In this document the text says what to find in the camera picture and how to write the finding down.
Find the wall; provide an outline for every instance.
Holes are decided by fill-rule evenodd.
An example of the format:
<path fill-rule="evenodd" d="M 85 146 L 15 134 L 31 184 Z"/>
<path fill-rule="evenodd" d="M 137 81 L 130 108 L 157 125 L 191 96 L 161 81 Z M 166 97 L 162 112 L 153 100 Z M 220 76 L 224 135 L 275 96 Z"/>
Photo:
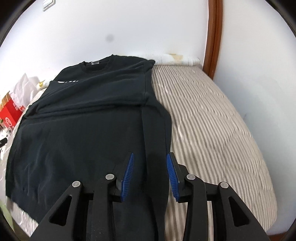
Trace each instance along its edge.
<path fill-rule="evenodd" d="M 176 53 L 203 63 L 207 0 L 56 0 L 33 3 L 0 47 L 0 95 L 26 73 L 40 80 L 111 54 Z"/>
<path fill-rule="evenodd" d="M 215 83 L 253 134 L 274 184 L 278 218 L 269 234 L 296 217 L 296 38 L 264 0 L 223 0 Z"/>

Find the bed cover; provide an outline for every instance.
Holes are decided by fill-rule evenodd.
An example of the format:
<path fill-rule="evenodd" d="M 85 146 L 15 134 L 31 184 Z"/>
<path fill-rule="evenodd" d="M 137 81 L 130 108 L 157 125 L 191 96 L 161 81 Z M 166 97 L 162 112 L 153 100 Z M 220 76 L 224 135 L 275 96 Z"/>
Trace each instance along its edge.
<path fill-rule="evenodd" d="M 154 66 L 152 85 L 158 101 L 172 117 L 171 151 L 177 161 L 204 182 L 228 182 L 267 231 L 277 215 L 271 178 L 255 140 L 227 97 L 197 66 Z M 32 103 L 44 91 L 39 91 Z M 7 158 L 19 123 L 0 161 L 0 200 L 30 236 L 37 222 L 5 196 Z M 165 215 L 167 241 L 183 239 L 186 208 L 186 204 L 175 202 L 170 191 Z M 210 202 L 208 209 L 212 240 Z"/>

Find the neckline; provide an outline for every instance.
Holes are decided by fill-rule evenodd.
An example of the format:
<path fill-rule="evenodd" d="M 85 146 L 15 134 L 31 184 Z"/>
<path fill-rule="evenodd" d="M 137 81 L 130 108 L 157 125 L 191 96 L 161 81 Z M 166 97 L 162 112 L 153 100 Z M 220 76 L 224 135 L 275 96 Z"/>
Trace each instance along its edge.
<path fill-rule="evenodd" d="M 115 55 L 112 54 L 111 56 L 108 56 L 106 58 L 100 59 L 99 60 L 99 63 L 102 60 L 107 59 L 107 58 L 109 58 L 108 63 L 106 64 L 106 66 L 103 69 L 100 69 L 100 70 L 89 70 L 85 66 L 85 64 L 88 64 L 88 62 L 85 62 L 85 61 L 83 61 L 82 63 L 80 63 L 80 67 L 81 67 L 81 69 L 82 69 L 83 72 L 86 72 L 86 73 L 89 73 L 89 74 L 98 74 L 98 73 L 101 73 L 101 72 L 105 72 L 106 70 L 108 70 L 111 67 L 111 65 L 112 65 L 112 63 L 114 61 Z"/>

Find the light switch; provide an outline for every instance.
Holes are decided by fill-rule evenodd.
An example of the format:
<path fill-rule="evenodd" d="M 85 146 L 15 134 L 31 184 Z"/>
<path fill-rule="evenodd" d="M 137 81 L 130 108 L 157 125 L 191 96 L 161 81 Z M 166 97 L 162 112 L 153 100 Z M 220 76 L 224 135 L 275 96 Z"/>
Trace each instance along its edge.
<path fill-rule="evenodd" d="M 45 0 L 43 2 L 43 11 L 48 10 L 52 5 L 55 5 L 55 0 Z"/>

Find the ribbed blue pad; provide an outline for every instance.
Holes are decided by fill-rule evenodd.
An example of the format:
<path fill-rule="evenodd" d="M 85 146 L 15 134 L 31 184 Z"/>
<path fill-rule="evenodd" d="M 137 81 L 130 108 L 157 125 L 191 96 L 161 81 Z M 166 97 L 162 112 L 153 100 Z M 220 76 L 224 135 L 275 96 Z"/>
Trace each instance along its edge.
<path fill-rule="evenodd" d="M 170 178 L 170 185 L 172 186 L 172 192 L 176 201 L 179 201 L 180 194 L 179 194 L 179 180 L 177 178 L 177 174 L 173 165 L 172 158 L 170 154 L 167 155 L 167 169 L 168 175 Z"/>
<path fill-rule="evenodd" d="M 133 174 L 133 166 L 135 163 L 135 157 L 134 154 L 132 153 L 130 156 L 130 159 L 128 161 L 128 166 L 126 168 L 126 171 L 124 173 L 122 182 L 121 182 L 121 194 L 120 194 L 120 199 L 123 202 L 128 195 L 128 190 L 129 190 L 129 185 L 131 182 L 131 177 Z"/>

